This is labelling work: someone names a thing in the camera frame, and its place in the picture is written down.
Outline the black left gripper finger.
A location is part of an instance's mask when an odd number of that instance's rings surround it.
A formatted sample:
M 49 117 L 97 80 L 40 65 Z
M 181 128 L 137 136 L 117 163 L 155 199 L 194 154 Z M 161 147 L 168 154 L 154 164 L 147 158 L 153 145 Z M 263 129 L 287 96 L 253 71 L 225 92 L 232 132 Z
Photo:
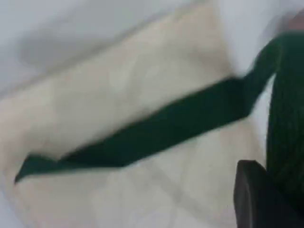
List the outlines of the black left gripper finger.
M 302 228 L 304 217 L 257 161 L 237 163 L 234 209 L 238 228 Z

